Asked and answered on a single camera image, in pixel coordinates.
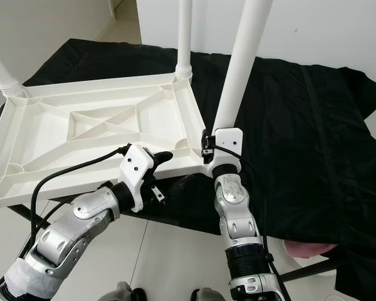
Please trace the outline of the white plastic table leg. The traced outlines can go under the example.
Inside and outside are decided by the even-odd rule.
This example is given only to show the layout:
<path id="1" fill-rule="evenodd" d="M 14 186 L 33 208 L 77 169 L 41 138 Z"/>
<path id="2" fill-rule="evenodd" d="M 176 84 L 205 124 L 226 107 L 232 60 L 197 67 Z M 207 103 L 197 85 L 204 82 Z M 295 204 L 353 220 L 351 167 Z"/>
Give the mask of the white plastic table leg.
<path id="1" fill-rule="evenodd" d="M 212 132 L 233 128 L 274 0 L 245 0 Z"/>
<path id="2" fill-rule="evenodd" d="M 177 17 L 177 63 L 175 77 L 191 81 L 191 32 L 192 32 L 193 0 L 179 0 L 179 16 Z"/>
<path id="3" fill-rule="evenodd" d="M 0 91 L 5 97 L 24 97 L 29 95 L 24 86 L 14 77 L 0 60 Z"/>

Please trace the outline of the black metal table leg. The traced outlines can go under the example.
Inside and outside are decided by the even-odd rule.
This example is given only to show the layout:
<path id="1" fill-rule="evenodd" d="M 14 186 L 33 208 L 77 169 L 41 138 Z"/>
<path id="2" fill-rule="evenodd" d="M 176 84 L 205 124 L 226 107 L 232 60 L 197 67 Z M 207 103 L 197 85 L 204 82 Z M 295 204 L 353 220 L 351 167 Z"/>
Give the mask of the black metal table leg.
<path id="1" fill-rule="evenodd" d="M 48 221 L 46 221 L 37 213 L 31 212 L 31 210 L 24 204 L 14 204 L 13 206 L 8 206 L 8 209 L 17 213 L 23 218 L 26 218 L 28 221 L 32 221 L 35 224 L 42 224 L 43 228 L 48 228 L 50 226 L 50 223 Z"/>
<path id="2" fill-rule="evenodd" d="M 307 267 L 301 267 L 291 272 L 281 273 L 279 279 L 290 282 L 296 279 L 321 275 L 321 273 L 334 272 L 343 262 L 340 259 L 325 259 L 320 263 L 314 263 Z"/>

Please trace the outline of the black table cloth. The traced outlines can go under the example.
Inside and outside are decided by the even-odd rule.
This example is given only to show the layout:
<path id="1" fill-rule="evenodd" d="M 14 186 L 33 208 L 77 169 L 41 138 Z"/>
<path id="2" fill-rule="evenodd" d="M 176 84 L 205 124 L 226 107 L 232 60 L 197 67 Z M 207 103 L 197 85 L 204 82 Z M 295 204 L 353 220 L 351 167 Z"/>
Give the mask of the black table cloth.
<path id="1" fill-rule="evenodd" d="M 142 44 L 71 38 L 28 80 L 48 84 L 174 74 L 177 52 Z M 205 128 L 216 116 L 228 55 L 193 53 L 189 82 Z M 266 203 L 266 233 L 299 243 L 333 243 L 343 253 L 336 289 L 376 301 L 376 140 L 361 115 L 376 108 L 376 83 L 346 68 L 305 66 L 257 58 L 236 118 L 243 130 L 245 186 L 259 211 Z M 198 175 L 188 198 L 143 215 L 182 228 L 218 233 L 211 178 Z"/>

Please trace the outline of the pink plastic object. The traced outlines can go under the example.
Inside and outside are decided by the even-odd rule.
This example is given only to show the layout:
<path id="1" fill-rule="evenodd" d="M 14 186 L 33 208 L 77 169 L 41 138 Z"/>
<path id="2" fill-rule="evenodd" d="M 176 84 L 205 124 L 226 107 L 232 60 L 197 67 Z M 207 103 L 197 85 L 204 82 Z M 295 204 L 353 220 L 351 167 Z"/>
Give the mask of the pink plastic object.
<path id="1" fill-rule="evenodd" d="M 286 252 L 295 258 L 311 258 L 333 250 L 337 244 L 333 243 L 299 243 L 299 241 L 284 240 Z"/>

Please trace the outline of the white plastic table top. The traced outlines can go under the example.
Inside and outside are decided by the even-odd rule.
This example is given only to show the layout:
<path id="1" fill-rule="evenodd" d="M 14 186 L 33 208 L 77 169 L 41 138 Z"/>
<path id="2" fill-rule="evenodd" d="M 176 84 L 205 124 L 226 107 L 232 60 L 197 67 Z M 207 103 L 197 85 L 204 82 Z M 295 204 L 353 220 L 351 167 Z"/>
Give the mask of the white plastic table top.
<path id="1" fill-rule="evenodd" d="M 28 203 L 44 178 L 84 162 L 87 167 L 44 184 L 39 199 L 117 182 L 124 158 L 115 152 L 126 144 L 173 154 L 157 166 L 157 179 L 209 173 L 201 158 L 205 125 L 187 80 L 169 73 L 27 91 L 27 97 L 9 97 L 0 115 L 0 209 Z"/>

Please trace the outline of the grey right robot foot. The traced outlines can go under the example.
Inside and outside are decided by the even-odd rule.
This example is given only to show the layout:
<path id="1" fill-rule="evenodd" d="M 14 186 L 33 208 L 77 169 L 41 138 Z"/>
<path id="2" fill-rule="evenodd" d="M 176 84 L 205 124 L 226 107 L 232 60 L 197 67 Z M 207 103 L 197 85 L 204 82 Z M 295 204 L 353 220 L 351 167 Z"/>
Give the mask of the grey right robot foot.
<path id="1" fill-rule="evenodd" d="M 226 301 L 224 296 L 210 287 L 195 289 L 191 293 L 190 301 Z"/>

